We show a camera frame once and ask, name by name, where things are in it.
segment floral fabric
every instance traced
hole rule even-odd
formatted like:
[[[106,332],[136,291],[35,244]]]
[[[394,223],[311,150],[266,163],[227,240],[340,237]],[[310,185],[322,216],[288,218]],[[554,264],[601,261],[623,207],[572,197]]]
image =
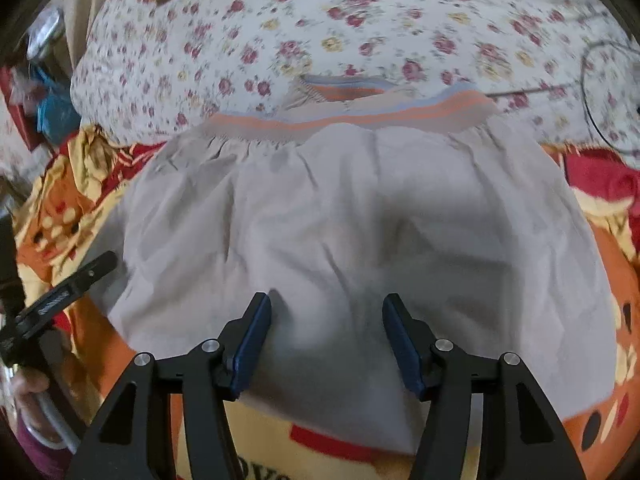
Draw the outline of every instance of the floral fabric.
[[[44,144],[29,152],[4,99],[0,97],[0,174],[19,187],[28,188],[44,170],[50,158],[49,150]]]
[[[72,96],[131,143],[218,110],[274,113],[304,73],[382,77],[424,96],[468,80],[497,95],[514,131],[585,141],[580,60],[600,40],[626,35],[598,0],[107,0]],[[612,75],[628,64],[608,56],[591,56],[594,118],[633,144],[635,117],[610,105],[628,100]]]

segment human hand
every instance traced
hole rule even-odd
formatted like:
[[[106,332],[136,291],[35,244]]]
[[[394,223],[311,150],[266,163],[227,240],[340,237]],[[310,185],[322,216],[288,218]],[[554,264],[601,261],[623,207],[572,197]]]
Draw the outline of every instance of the human hand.
[[[42,413],[34,394],[45,392],[49,387],[49,378],[34,368],[20,368],[11,380],[11,389],[15,403],[20,409],[22,420],[27,427],[36,430],[41,436],[53,443],[61,441],[60,436],[53,429]]]

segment floral pillow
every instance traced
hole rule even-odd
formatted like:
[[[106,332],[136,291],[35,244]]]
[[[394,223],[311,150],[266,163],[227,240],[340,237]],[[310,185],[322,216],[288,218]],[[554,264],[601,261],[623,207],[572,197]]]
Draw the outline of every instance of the floral pillow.
[[[507,110],[540,106],[515,130],[557,140],[588,133],[575,82],[585,42],[603,38],[625,35],[597,0],[107,0],[72,96],[132,143],[218,110],[270,114],[304,73],[382,77],[424,96],[468,80],[506,94]]]

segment orange stripe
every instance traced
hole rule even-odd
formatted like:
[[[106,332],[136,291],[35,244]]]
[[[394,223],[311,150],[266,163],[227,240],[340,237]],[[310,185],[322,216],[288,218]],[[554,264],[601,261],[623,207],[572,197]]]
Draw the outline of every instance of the orange stripe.
[[[304,130],[307,128],[313,128],[317,126],[326,126],[328,124],[334,124],[334,123],[340,123],[340,122],[352,123],[352,124],[377,123],[377,122],[382,122],[385,119],[395,117],[399,114],[402,115],[403,119],[432,119],[432,118],[438,118],[438,117],[444,117],[446,115],[450,115],[452,112],[461,110],[462,108],[465,108],[465,107],[470,107],[475,104],[484,104],[484,103],[493,104],[491,99],[486,97],[484,94],[479,94],[479,92],[473,91],[473,90],[468,91],[468,93],[473,95],[469,95],[468,98],[465,97],[464,99],[462,98],[462,95],[460,95],[460,99],[456,99],[456,101],[462,101],[461,103],[457,103],[457,102],[450,103],[448,102],[451,99],[450,98],[444,103],[431,105],[429,107],[412,108],[410,110],[400,110],[397,112],[390,112],[386,114],[375,114],[375,115],[366,115],[366,116],[341,115],[341,116],[334,116],[334,117],[329,117],[324,119],[318,119],[315,121],[309,121],[306,123],[292,124],[292,123],[284,123],[282,121],[273,121],[273,120],[255,118],[255,117],[239,117],[239,116],[228,116],[228,115],[222,115],[217,118],[216,118],[216,115],[214,115],[210,120],[217,121],[218,125],[221,125],[221,126],[224,126],[225,124],[238,124],[241,126],[260,126],[262,124],[267,123],[270,128],[279,128],[285,131],[291,131],[291,130]]]
[[[385,91],[380,88],[336,88],[334,86],[311,85],[314,90],[320,92],[325,99],[329,101],[345,101],[357,99],[361,97],[369,97],[371,95],[383,94]]]

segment bed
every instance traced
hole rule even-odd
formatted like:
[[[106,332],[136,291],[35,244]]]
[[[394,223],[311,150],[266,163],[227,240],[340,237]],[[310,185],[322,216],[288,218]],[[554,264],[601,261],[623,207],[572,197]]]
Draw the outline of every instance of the bed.
[[[159,149],[159,145],[112,146],[97,127],[84,128],[68,140],[17,216],[18,262],[28,301],[49,283],[73,272],[130,180]],[[544,149],[566,171],[593,229],[613,293],[602,308],[613,311],[616,323],[612,326],[618,346],[614,390],[604,402],[564,421],[588,478],[604,480],[622,460],[640,426],[634,402],[640,392],[636,375],[640,342],[635,330],[640,286],[634,268],[640,233],[634,191],[625,185],[638,172],[611,150],[551,145]],[[72,221],[65,219],[70,218],[70,208],[75,212]],[[48,233],[57,224],[63,227],[65,244],[59,244],[58,238],[49,240]],[[37,237],[38,232],[44,232],[44,238]],[[133,350],[87,298],[70,308],[59,323],[72,333],[92,385],[105,396]],[[188,478],[178,398],[172,410],[178,472]],[[374,480],[393,479],[410,467],[410,457],[338,441],[243,405],[230,405],[228,416],[241,463],[248,470],[265,474],[272,470],[277,478],[291,479],[321,479],[333,471],[335,478]],[[465,478],[473,478],[472,472],[473,468]]]

